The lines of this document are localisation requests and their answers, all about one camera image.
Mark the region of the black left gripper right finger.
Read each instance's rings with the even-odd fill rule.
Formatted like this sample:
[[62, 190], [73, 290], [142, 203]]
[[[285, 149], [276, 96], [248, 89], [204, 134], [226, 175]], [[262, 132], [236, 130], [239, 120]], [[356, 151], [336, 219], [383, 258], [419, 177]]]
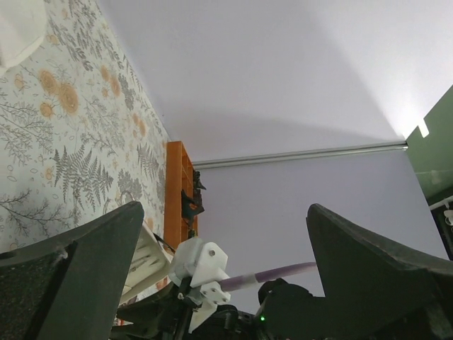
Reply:
[[451, 339], [452, 262], [320, 205], [306, 225], [334, 339]]

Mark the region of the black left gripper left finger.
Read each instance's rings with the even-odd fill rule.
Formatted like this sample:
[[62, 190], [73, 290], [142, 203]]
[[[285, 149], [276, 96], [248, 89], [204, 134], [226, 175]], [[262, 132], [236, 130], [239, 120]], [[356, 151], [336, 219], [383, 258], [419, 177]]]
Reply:
[[144, 219], [131, 201], [1, 254], [2, 339], [107, 339]]

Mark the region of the wooden compartment tray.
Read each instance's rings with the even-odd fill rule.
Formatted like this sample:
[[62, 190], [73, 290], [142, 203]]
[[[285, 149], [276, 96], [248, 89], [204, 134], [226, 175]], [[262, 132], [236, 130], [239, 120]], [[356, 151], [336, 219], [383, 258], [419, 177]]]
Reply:
[[181, 141], [166, 145], [164, 241], [174, 249], [189, 236], [187, 220], [181, 216], [181, 191], [193, 196], [193, 164]]

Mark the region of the dark fabric flower in tray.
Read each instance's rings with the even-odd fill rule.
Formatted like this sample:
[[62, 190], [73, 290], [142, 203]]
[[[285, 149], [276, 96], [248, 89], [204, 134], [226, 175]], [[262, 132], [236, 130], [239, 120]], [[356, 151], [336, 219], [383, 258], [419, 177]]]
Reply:
[[202, 191], [206, 191], [200, 180], [200, 172], [193, 171], [193, 196], [189, 197], [184, 190], [181, 191], [181, 217], [189, 229], [193, 228], [195, 217], [205, 211], [202, 204]]

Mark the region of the cream navy jewelry box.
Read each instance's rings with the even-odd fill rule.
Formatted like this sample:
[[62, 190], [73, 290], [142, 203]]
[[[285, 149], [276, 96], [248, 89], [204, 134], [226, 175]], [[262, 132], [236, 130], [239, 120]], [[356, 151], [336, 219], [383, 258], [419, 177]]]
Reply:
[[120, 304], [124, 304], [167, 276], [173, 256], [143, 222], [132, 257]]

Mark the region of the floral patterned tablecloth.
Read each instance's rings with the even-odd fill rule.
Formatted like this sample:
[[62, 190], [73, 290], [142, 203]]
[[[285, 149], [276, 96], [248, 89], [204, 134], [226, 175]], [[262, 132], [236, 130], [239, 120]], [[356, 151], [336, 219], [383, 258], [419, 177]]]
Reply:
[[95, 1], [46, 1], [33, 55], [1, 77], [1, 250], [130, 200], [164, 232], [168, 134]]

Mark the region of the white crumpled cloth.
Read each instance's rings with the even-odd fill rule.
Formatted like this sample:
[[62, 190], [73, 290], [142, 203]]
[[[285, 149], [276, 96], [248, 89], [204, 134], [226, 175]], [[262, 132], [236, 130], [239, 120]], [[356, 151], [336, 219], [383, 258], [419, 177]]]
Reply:
[[42, 0], [1, 0], [1, 76], [42, 44], [47, 25]]

